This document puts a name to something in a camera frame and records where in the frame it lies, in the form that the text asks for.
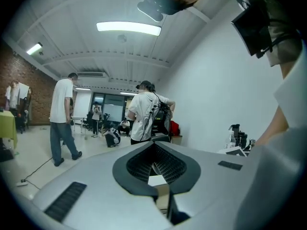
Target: red bag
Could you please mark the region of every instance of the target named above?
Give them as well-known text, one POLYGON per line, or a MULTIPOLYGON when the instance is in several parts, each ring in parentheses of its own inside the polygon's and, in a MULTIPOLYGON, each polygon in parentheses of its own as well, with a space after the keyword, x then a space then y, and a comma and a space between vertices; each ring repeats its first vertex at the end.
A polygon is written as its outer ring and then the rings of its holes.
POLYGON ((179 136, 179 124, 175 123, 174 121, 171 121, 170 133, 171 136, 179 136))

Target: black cap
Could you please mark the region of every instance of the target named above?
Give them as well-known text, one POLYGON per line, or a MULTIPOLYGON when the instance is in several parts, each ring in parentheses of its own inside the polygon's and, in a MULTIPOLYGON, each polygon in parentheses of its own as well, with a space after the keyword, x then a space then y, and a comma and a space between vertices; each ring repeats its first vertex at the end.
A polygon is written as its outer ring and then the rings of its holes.
POLYGON ((137 85, 136 88, 139 89, 140 85, 145 85, 145 86, 149 87, 151 84, 152 84, 151 82, 145 80, 145 81, 141 82, 141 84, 137 85))

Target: sneaker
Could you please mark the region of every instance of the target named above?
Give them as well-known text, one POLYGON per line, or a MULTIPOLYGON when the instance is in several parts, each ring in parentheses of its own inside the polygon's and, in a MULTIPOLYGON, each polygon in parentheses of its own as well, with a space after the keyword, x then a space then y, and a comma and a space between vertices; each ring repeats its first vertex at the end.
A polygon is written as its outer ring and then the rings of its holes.
POLYGON ((54 166, 59 167, 59 165, 60 165, 61 163, 63 163, 63 162, 64 162, 64 159, 63 159, 63 158, 61 158, 61 161, 60 161, 60 162, 58 162, 58 163, 54 163, 54 166))
POLYGON ((72 160, 77 160, 78 158, 80 158, 82 156, 82 152, 79 151, 78 155, 77 156, 72 156, 72 160))

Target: ceiling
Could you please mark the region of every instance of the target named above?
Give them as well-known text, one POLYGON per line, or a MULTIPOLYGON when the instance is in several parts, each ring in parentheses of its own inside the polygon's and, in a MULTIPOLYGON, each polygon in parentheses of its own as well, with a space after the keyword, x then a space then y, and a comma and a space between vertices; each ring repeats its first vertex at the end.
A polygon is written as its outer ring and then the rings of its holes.
POLYGON ((196 34, 228 0, 200 0, 157 23, 138 11, 142 0, 26 0, 4 40, 31 64, 58 80, 71 72, 105 72, 102 81, 81 80, 96 92, 135 91, 143 80, 157 83, 196 34), (135 32, 99 32, 97 22, 159 25, 157 37, 135 32), (124 43, 118 36, 124 35, 124 43), (40 42, 42 50, 24 52, 40 42))

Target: ceiling light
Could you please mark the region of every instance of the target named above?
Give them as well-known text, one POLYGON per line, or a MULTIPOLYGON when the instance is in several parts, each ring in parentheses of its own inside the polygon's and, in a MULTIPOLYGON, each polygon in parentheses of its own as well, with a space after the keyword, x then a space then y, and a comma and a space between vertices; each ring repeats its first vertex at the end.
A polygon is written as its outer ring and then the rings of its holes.
POLYGON ((76 88, 77 90, 91 90, 91 89, 85 89, 85 88, 76 88))
POLYGON ((35 44, 32 48, 27 51, 27 54, 31 55, 34 52, 38 51, 43 45, 41 43, 35 44))
POLYGON ((131 96, 137 95, 137 93, 128 93, 128 92, 120 92, 120 93, 123 95, 131 95, 131 96))
POLYGON ((97 23, 98 31, 130 31, 147 33, 158 36, 161 32, 161 27, 156 25, 147 25, 136 22, 112 21, 97 23))

